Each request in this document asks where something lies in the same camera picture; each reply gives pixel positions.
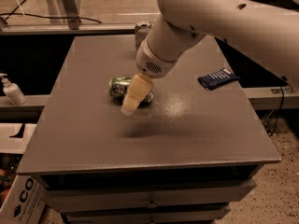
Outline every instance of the white plastic bottle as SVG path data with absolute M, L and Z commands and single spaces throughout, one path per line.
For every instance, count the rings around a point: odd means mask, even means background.
M 15 83 L 11 83 L 7 78 L 7 74 L 0 73 L 3 83 L 3 92 L 8 97 L 13 105 L 22 105 L 26 102 L 26 97 L 20 90 L 19 86 Z

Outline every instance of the wooden drawer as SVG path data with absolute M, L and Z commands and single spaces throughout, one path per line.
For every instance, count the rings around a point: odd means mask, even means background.
M 255 187 L 254 180 L 223 181 L 126 189 L 45 191 L 43 200 L 57 212 L 238 202 Z
M 228 204 L 201 204 L 187 206 L 89 211 L 70 213 L 73 223 L 91 224 L 159 224 L 159 223 L 211 223 L 223 218 L 230 211 Z

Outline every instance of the upright can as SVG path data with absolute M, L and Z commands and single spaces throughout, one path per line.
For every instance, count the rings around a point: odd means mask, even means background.
M 142 41 L 150 32 L 152 25 L 150 21 L 139 21 L 135 24 L 135 48 L 136 51 L 140 48 Z

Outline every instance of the floor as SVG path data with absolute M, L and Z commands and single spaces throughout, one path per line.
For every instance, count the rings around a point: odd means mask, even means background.
M 0 0 L 0 13 L 18 6 L 15 0 Z M 47 15 L 44 0 L 27 0 L 17 12 Z M 82 0 L 81 16 L 104 23 L 154 21 L 158 13 L 155 0 Z M 12 16 L 8 24 L 50 24 L 49 20 L 28 16 Z M 241 202 L 231 203 L 232 211 L 217 224 L 299 224 L 299 132 L 293 115 L 286 112 L 278 120 L 271 137 L 282 161 L 266 165 L 255 177 L 257 187 Z M 63 224 L 60 215 L 47 209 L 40 224 Z

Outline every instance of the desk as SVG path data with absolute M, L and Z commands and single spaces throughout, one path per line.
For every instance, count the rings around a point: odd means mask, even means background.
M 205 37 L 154 81 L 152 103 L 126 117 L 108 83 L 137 73 L 134 36 L 76 37 L 19 175 L 38 180 L 46 203 L 78 223 L 223 217 L 264 164 L 280 161 L 238 82 L 214 91 L 197 82 L 224 66 Z

